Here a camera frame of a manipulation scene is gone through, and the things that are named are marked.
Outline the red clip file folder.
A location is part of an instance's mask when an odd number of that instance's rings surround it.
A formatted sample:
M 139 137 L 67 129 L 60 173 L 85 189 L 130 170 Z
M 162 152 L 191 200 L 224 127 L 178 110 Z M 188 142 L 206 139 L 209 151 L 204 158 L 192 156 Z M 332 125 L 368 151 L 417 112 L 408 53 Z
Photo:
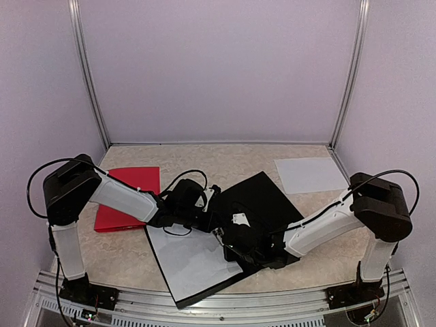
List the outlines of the red clip file folder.
M 141 190 L 152 191 L 155 194 L 159 194 L 161 191 L 159 167 L 115 168 L 110 170 L 109 173 L 133 187 L 141 188 Z M 104 205 L 99 205 L 95 217 L 94 230 L 99 233 L 106 233 L 138 229 L 144 226 L 145 223 L 138 221 L 130 215 Z

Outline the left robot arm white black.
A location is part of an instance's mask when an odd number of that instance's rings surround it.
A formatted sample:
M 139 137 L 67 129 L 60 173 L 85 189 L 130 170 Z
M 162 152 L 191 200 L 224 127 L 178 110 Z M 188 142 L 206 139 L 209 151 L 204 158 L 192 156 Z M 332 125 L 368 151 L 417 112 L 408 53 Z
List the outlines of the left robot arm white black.
M 85 154 L 55 162 L 59 167 L 42 183 L 46 218 L 52 249 L 70 281 L 67 288 L 82 303 L 95 297 L 95 287 L 84 279 L 87 273 L 78 235 L 78 220 L 88 204 L 114 209 L 154 228 L 181 225 L 187 230 L 211 230 L 209 210 L 221 191 L 217 185 L 200 185 L 183 172 L 155 193 L 116 178 Z

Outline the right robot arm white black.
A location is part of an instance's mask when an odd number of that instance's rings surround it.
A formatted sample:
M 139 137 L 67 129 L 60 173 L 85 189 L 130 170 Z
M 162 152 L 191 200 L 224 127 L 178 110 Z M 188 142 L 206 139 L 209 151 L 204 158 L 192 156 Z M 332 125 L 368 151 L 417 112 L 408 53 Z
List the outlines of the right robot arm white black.
M 253 222 L 229 223 L 221 241 L 234 257 L 258 268 L 283 268 L 316 247 L 358 228 L 373 236 L 358 264 L 359 279 L 349 286 L 354 302 L 363 302 L 382 279 L 396 244 L 412 230 L 411 209 L 400 185 L 380 175 L 354 174 L 350 187 L 333 203 L 304 218 L 291 203 L 277 214 L 253 211 L 262 226 Z

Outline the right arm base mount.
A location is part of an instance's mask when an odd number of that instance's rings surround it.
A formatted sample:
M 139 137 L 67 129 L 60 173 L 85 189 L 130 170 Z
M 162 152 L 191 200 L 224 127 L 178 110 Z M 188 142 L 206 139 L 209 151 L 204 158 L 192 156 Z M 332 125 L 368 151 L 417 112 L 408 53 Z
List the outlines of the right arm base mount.
M 353 283 L 329 287 L 325 293 L 330 310 L 378 300 L 385 296 L 381 281 L 375 283 L 355 281 Z

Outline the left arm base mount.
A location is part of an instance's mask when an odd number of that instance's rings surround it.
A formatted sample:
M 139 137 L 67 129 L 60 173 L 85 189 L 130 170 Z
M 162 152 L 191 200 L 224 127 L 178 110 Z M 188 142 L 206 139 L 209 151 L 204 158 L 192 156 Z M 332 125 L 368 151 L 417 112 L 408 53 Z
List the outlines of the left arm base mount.
M 62 299 L 75 303 L 113 311 L 119 297 L 119 290 L 91 283 L 88 274 L 78 279 L 65 279 L 60 290 Z

